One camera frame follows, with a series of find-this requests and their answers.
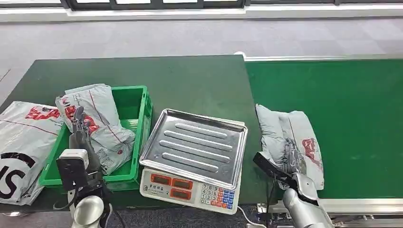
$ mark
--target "package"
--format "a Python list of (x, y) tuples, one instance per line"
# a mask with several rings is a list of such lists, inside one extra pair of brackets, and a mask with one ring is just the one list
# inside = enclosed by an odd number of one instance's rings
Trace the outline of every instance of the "package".
[(271, 111), (256, 105), (262, 130), (262, 150), (266, 159), (284, 172), (299, 172), (315, 183), (317, 190), (324, 188), (322, 156), (311, 123), (304, 112)]
[(66, 90), (65, 93), (56, 98), (56, 106), (71, 132), (74, 112), (79, 106), (84, 107), (91, 144), (104, 174), (111, 174), (129, 161), (135, 134), (121, 126), (111, 87), (105, 84), (87, 85)]
[(0, 114), (0, 203), (31, 205), (63, 118), (56, 107), (15, 101)]

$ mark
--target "red digital display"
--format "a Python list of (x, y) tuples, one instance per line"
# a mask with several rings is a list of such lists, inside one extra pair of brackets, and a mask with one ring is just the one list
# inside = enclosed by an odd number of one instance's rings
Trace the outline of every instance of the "red digital display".
[(172, 186), (191, 190), (193, 187), (193, 182), (189, 181), (189, 180), (181, 180), (181, 179), (174, 178), (172, 180)]
[(192, 196), (192, 193), (190, 191), (171, 189), (171, 197), (180, 198), (183, 200), (190, 200), (191, 196)]
[(151, 182), (171, 185), (172, 179), (167, 176), (158, 175), (158, 174), (153, 173), (153, 174), (151, 174)]

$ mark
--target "metal tray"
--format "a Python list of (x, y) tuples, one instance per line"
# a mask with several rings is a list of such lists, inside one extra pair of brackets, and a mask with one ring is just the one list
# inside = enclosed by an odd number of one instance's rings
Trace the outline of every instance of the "metal tray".
[(234, 190), (248, 129), (238, 123), (164, 109), (140, 164)]

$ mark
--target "floor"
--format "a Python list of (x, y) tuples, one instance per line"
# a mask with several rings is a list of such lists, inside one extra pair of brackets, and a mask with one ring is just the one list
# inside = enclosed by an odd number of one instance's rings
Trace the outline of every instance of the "floor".
[[(115, 21), (0, 24), (0, 104), (35, 59), (220, 55), (403, 54), (403, 19)], [(250, 216), (253, 207), (248, 207)], [(245, 227), (240, 212), (123, 212), (128, 227)], [(67, 228), (68, 213), (0, 217), (0, 228)], [(119, 227), (115, 218), (111, 227)]]

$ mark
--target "green plastic bin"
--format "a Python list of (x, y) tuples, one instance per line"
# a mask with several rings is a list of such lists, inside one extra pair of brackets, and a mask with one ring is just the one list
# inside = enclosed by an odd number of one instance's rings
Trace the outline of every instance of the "green plastic bin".
[[(113, 87), (112, 95), (117, 107), (120, 123), (124, 128), (133, 131), (136, 136), (132, 159), (111, 173), (111, 175), (104, 176), (104, 180), (112, 191), (137, 190), (140, 185), (140, 181), (137, 180), (139, 173), (139, 152), (150, 135), (153, 103), (148, 95), (146, 86)], [(41, 185), (63, 191), (56, 159), (68, 148), (68, 138), (70, 135), (70, 131), (64, 124), (60, 129), (58, 138), (39, 178)]]

